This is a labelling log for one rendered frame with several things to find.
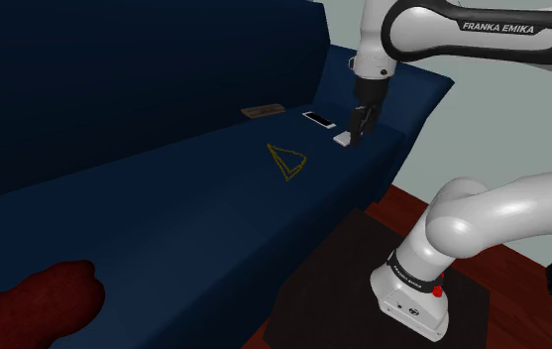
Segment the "dark red cushion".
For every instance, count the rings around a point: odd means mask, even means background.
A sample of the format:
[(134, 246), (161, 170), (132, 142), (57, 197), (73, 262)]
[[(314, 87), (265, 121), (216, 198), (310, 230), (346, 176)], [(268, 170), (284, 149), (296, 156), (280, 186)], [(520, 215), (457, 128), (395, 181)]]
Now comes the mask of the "dark red cushion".
[(100, 312), (105, 287), (81, 260), (57, 263), (0, 291), (0, 349), (50, 349)]

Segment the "white phone with black screen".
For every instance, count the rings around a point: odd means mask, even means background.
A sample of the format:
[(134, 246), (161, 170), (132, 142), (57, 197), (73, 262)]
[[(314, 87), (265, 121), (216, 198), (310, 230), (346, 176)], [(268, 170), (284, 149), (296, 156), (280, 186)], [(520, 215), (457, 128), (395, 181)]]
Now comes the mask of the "white phone with black screen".
[(326, 128), (326, 129), (332, 129), (336, 126), (336, 124), (333, 123), (332, 121), (316, 114), (313, 111), (303, 112), (302, 116), (304, 116), (305, 118), (319, 124), (320, 126)]

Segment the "flat brown remote control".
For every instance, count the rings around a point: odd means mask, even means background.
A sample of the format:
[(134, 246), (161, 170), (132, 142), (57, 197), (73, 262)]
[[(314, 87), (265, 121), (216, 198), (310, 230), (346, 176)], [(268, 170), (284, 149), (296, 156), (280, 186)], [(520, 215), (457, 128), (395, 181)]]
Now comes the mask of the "flat brown remote control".
[(285, 112), (285, 108), (278, 103), (255, 107), (242, 108), (241, 113), (250, 119), (262, 118)]

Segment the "dark blue sofa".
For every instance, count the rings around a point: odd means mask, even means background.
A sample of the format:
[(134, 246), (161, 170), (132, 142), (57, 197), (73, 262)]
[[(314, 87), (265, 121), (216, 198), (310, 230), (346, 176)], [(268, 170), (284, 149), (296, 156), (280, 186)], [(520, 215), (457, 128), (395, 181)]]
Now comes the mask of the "dark blue sofa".
[[(309, 0), (0, 0), (0, 291), (86, 260), (103, 307), (50, 349), (239, 349), (453, 84), (400, 65), (344, 148), (350, 56)], [(285, 181), (267, 144), (307, 162)]]

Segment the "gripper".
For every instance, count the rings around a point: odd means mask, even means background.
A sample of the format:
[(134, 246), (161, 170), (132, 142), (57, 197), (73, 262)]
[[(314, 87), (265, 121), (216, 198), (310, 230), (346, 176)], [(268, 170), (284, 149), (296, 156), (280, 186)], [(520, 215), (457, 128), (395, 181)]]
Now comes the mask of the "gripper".
[(365, 79), (357, 76), (355, 78), (354, 96), (357, 104), (351, 111), (349, 120), (351, 146), (359, 145), (362, 131), (364, 134), (374, 132), (386, 98), (389, 81), (389, 77), (384, 79)]

